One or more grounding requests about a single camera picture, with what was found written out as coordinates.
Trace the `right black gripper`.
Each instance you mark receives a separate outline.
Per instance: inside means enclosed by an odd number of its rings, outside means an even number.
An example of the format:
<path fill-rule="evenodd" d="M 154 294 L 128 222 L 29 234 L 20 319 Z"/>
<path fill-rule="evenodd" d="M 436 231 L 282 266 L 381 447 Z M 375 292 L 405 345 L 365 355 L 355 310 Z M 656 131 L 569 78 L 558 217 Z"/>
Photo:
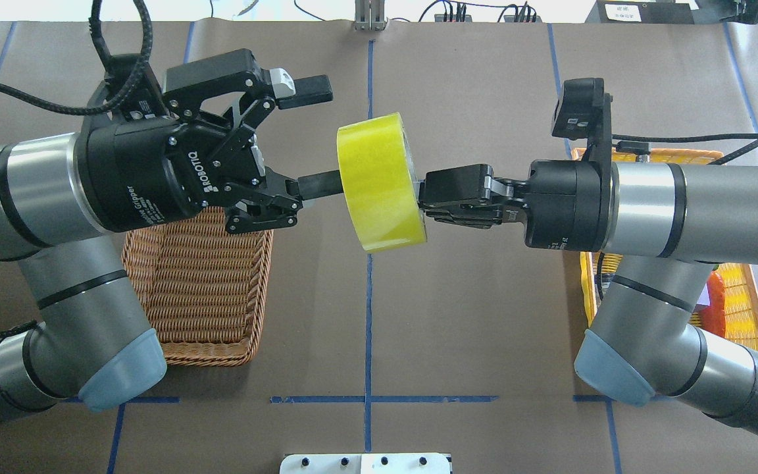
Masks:
<path fill-rule="evenodd" d="M 530 248 L 599 251 L 607 237 L 610 197 L 609 177 L 596 162 L 535 160 L 527 180 L 498 177 L 490 165 L 430 171 L 419 183 L 418 203 L 425 216 L 442 224 L 478 229 L 524 224 Z M 515 198 L 522 210 L 491 205 Z"/>

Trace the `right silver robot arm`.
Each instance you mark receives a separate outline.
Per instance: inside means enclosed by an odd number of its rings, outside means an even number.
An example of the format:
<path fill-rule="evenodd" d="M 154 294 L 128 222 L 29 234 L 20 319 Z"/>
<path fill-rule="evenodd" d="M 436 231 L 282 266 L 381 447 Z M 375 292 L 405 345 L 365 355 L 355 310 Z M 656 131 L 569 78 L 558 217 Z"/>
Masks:
<path fill-rule="evenodd" d="M 536 160 L 526 180 L 488 165 L 432 171 L 418 204 L 438 222 L 520 222 L 529 247 L 619 254 L 574 370 L 634 407 L 673 397 L 758 435 L 758 351 L 690 324 L 722 262 L 758 266 L 758 166 Z"/>

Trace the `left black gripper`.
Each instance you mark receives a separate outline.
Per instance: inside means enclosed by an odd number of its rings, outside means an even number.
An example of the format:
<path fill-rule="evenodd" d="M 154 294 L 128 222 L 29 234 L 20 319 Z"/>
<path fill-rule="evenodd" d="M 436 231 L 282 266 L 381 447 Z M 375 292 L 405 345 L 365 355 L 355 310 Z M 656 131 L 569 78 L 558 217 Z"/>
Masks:
<path fill-rule="evenodd" d="M 339 170 L 286 177 L 267 168 L 253 137 L 234 137 L 232 115 L 204 111 L 205 100 L 241 93 L 289 110 L 331 102 L 328 76 L 292 78 L 264 69 L 250 50 L 171 67 L 163 102 L 175 118 L 88 118 L 76 140 L 76 164 L 90 209 L 113 233 L 170 224 L 224 208 L 225 231 L 249 234 L 297 224 L 305 202 L 343 193 Z"/>

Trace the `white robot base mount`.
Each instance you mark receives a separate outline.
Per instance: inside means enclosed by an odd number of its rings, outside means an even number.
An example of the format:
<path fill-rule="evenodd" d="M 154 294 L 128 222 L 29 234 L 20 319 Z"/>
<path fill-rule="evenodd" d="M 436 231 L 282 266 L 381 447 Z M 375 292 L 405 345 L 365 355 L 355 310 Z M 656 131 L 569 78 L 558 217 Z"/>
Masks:
<path fill-rule="evenodd" d="M 451 456 L 438 452 L 295 454 L 280 473 L 452 473 Z"/>

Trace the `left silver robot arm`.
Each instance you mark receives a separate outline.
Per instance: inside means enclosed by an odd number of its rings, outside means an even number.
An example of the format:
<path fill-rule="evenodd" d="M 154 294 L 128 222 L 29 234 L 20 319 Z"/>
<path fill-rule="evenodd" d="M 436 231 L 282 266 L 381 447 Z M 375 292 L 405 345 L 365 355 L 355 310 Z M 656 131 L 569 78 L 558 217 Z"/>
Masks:
<path fill-rule="evenodd" d="M 101 52 L 106 75 L 78 132 L 0 146 L 0 261 L 18 264 L 40 311 L 0 331 L 0 424 L 69 397 L 116 407 L 166 374 L 112 234 L 222 208 L 229 234 L 288 228 L 338 173 L 266 166 L 257 129 L 273 110 L 333 99 L 329 78 L 292 78 L 240 49 L 155 78 L 144 54 Z"/>

